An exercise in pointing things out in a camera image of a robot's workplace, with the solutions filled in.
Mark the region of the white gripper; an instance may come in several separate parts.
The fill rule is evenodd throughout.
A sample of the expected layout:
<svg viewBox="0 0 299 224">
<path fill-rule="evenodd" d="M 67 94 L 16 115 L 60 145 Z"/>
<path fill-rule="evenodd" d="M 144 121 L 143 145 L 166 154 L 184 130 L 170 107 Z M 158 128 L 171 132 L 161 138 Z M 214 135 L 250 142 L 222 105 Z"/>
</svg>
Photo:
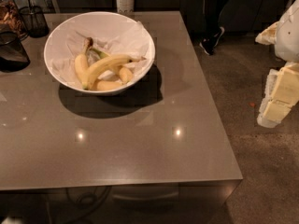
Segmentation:
<svg viewBox="0 0 299 224">
<path fill-rule="evenodd" d="M 275 128 L 299 102 L 299 0 L 293 2 L 279 22 L 260 32 L 255 41 L 275 45 L 276 55 L 287 62 L 279 70 L 270 70 L 257 118 L 260 126 Z"/>
</svg>

